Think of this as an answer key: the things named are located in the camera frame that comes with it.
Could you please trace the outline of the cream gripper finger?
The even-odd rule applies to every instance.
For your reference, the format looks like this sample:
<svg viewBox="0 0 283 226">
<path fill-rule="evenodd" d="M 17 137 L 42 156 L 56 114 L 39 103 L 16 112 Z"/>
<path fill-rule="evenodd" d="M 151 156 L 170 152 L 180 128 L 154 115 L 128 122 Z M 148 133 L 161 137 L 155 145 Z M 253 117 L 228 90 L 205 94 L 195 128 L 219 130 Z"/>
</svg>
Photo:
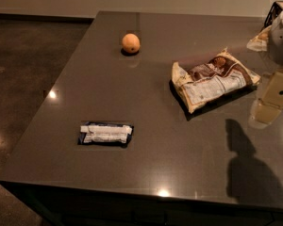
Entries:
<svg viewBox="0 0 283 226">
<path fill-rule="evenodd" d="M 267 105 L 283 109 L 283 71 L 275 71 L 270 76 L 262 101 Z"/>
<path fill-rule="evenodd" d="M 272 105 L 264 104 L 260 99 L 256 99 L 253 104 L 253 120 L 271 124 L 281 113 L 281 110 Z"/>
</svg>

